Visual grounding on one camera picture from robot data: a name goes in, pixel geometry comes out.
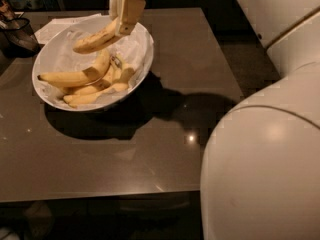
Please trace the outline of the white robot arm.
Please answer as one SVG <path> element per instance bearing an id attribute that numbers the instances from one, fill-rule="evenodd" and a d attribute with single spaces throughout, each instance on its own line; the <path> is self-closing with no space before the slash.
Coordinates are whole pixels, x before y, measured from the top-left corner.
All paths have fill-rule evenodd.
<path id="1" fill-rule="evenodd" d="M 203 240 L 320 240 L 320 0 L 237 2 L 281 78 L 207 142 Z"/>

